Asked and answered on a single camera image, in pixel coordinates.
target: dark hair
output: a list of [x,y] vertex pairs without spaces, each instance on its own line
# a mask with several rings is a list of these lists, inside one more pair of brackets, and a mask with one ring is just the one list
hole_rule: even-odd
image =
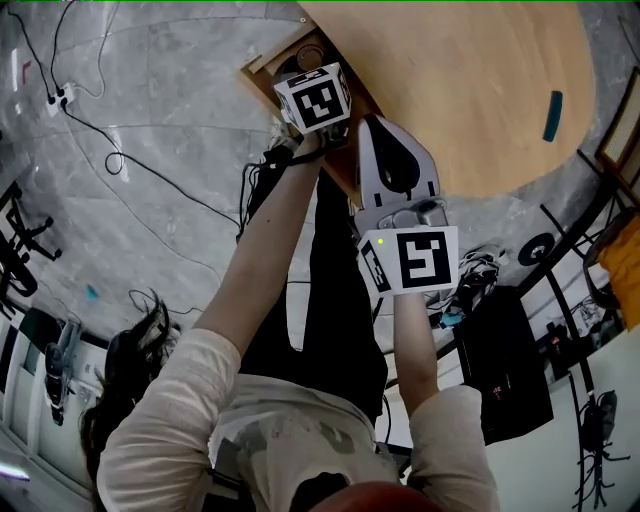
[[131,330],[122,331],[109,344],[105,362],[105,377],[98,375],[102,395],[96,405],[82,415],[80,441],[87,472],[93,483],[94,509],[105,510],[96,487],[100,455],[107,439],[118,428],[158,376],[169,356],[169,313],[153,292],[154,306]]

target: power strip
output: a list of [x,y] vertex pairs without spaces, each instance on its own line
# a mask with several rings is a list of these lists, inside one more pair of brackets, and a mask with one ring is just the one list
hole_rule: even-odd
[[49,117],[53,117],[58,112],[62,111],[62,107],[60,106],[62,100],[66,99],[67,105],[69,105],[69,103],[76,99],[75,95],[73,94],[73,87],[71,87],[71,84],[68,82],[62,87],[62,93],[62,96],[58,96],[57,93],[54,95],[53,105],[47,101],[47,112],[49,112]]

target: shirt sleeve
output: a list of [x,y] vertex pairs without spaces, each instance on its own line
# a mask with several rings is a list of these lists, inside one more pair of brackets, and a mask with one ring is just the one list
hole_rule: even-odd
[[211,467],[207,443],[231,399],[240,354],[225,338],[193,329],[109,436],[97,487],[108,511],[182,511]]
[[473,388],[445,389],[409,421],[414,444],[409,485],[449,512],[500,509],[480,426],[481,401]]

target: pant leg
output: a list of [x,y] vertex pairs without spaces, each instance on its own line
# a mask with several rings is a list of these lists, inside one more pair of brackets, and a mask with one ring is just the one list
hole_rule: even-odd
[[322,171],[310,259],[305,385],[350,401],[375,425],[388,370],[375,340],[349,221],[345,194]]
[[[291,151],[278,146],[265,152],[267,162],[282,161],[292,157]],[[266,169],[258,176],[256,188],[248,205],[252,218],[260,205],[271,193],[280,178],[282,170]],[[287,286],[284,285],[278,301],[262,322],[242,358],[240,373],[262,375],[275,379],[296,382],[300,354],[291,346],[287,330]]]

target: marble tile floor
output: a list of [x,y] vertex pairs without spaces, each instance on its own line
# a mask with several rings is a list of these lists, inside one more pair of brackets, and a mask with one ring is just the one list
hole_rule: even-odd
[[[25,21],[49,79],[53,32],[65,4],[13,4]],[[100,91],[96,59],[114,3],[77,3],[60,29],[56,77]],[[594,61],[597,108],[582,147],[591,154],[609,125],[635,65],[629,39],[640,48],[640,11],[630,4],[581,3]],[[306,15],[286,2],[129,3],[111,25],[102,55],[106,90],[93,99],[78,91],[70,112],[105,128],[130,153],[189,193],[237,218],[240,171],[259,158],[272,124],[267,111],[235,80],[237,69],[295,31]],[[78,315],[105,338],[139,313],[128,290],[155,289],[169,308],[202,308],[215,293],[233,253],[237,227],[194,204],[127,161],[118,176],[104,168],[109,144],[96,132],[49,117],[35,63],[14,81],[13,62],[32,57],[18,22],[0,10],[0,187],[18,179],[29,222],[55,219],[45,244],[59,245],[56,262],[32,257],[42,286],[33,304],[53,314]],[[118,167],[117,158],[110,166]],[[529,272],[517,252],[533,235],[555,230],[544,203],[569,226],[590,201],[597,179],[575,158],[511,194],[488,200],[448,197],[448,216],[460,228],[461,251],[489,241],[514,262],[501,280],[517,284]],[[313,204],[291,280],[308,278]],[[301,343],[308,286],[289,287],[292,343]],[[376,323],[378,341],[391,346],[392,311]],[[189,326],[198,312],[174,315]]]

